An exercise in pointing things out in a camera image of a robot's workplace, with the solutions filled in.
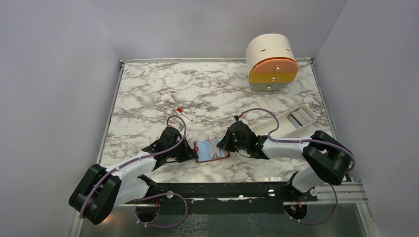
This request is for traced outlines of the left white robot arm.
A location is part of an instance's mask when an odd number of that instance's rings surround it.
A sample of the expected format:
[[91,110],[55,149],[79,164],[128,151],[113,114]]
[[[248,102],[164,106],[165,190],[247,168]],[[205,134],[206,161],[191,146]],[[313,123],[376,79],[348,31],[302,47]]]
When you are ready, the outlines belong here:
[[198,155],[178,129],[168,126],[158,140],[127,161],[108,167],[90,166],[71,194],[69,205],[97,225],[121,204],[137,198],[151,202],[155,189],[144,174],[163,166],[170,158],[184,162],[197,159]]

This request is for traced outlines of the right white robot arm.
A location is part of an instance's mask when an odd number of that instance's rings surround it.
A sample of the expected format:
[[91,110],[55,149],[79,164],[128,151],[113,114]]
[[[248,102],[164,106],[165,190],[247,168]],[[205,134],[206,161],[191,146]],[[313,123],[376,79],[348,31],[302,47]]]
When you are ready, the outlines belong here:
[[229,152],[243,150],[255,159],[305,160],[309,166],[293,174],[285,187],[286,197],[292,201],[323,183],[340,185],[354,165],[353,154],[321,130],[307,138],[280,140],[270,135],[256,135],[242,121],[237,121],[228,128],[217,147]]

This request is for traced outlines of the red card holder wallet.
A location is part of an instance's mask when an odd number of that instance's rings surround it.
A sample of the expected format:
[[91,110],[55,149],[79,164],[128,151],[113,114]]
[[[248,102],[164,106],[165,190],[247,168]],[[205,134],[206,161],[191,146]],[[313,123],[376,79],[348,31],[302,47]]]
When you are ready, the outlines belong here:
[[217,146],[222,138],[215,138],[205,141],[195,141],[194,151],[197,154],[196,162],[210,162],[230,157],[230,153]]

